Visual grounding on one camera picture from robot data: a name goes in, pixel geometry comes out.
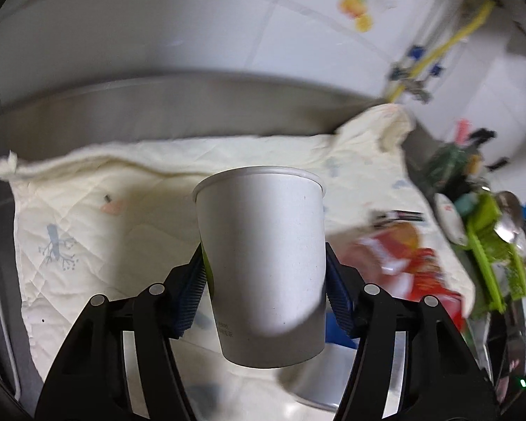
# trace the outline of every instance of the cup rim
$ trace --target cup rim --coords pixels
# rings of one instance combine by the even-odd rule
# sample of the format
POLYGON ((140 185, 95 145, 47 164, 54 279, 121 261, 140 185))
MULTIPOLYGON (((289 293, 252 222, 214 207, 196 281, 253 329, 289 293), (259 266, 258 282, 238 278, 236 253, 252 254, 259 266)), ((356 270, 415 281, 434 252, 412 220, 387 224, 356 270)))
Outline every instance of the cup rim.
POLYGON ((222 171, 217 174, 213 174, 210 177, 207 177, 205 180, 200 181, 197 186, 193 189, 193 201, 197 202, 197 195, 199 192, 212 185, 216 182, 229 179, 230 177, 240 177, 242 175, 253 175, 253 174, 286 174, 286 175, 295 175, 297 177, 302 177, 304 179, 313 180, 321 187, 321 194, 325 196, 325 186, 323 181, 318 175, 313 174, 312 172, 305 171, 304 169, 290 168, 287 166, 248 166, 245 168, 236 168, 229 169, 227 171, 222 171))

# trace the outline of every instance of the tree pattern on blanket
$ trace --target tree pattern on blanket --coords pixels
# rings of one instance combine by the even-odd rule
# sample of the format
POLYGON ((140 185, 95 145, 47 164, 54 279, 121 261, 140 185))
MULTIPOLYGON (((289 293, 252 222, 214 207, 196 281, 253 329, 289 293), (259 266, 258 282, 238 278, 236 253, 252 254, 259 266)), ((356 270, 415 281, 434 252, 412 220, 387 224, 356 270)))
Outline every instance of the tree pattern on blanket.
POLYGON ((47 225, 47 233, 49 234, 49 244, 44 248, 39 247, 39 253, 45 256, 44 263, 49 264, 54 259, 60 262, 62 270, 74 270, 78 262, 78 259, 75 258, 76 255, 63 253, 60 249, 63 247, 70 250, 76 243, 76 239, 70 236, 66 239, 59 239, 58 227, 53 223, 47 225))

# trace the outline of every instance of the fruit sticker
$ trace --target fruit sticker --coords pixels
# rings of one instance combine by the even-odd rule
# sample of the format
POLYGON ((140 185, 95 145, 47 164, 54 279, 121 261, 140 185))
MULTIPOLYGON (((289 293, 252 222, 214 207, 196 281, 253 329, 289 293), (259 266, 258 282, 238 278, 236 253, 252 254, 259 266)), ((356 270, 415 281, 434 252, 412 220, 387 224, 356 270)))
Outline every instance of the fruit sticker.
POLYGON ((355 19, 355 28, 359 32, 367 32, 372 28, 372 17, 368 14, 366 0, 340 0, 339 9, 355 19))

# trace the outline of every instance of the red snack bag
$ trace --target red snack bag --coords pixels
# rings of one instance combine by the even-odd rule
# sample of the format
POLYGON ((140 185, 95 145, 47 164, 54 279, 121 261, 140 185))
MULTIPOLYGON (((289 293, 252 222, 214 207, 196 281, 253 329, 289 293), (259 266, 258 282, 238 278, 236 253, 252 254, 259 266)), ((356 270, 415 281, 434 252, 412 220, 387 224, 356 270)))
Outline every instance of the red snack bag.
POLYGON ((423 296, 436 296, 457 329, 461 330, 461 295, 446 288, 435 251, 432 248, 419 248, 405 272, 413 274, 413 286, 406 299, 419 301, 423 296))
POLYGON ((396 223, 363 236, 339 253, 339 261, 356 268, 367 283, 383 284, 386 277, 408 267, 419 247, 419 235, 411 223, 396 223))

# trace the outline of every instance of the white paper cup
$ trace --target white paper cup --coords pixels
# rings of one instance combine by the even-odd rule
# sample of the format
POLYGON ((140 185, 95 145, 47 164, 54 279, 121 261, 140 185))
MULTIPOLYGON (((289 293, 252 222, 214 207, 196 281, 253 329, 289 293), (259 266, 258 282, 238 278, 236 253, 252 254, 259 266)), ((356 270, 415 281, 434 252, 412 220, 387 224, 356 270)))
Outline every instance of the white paper cup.
POLYGON ((198 227, 224 356, 284 367, 325 342, 324 188, 301 169, 259 166, 195 187, 198 227))

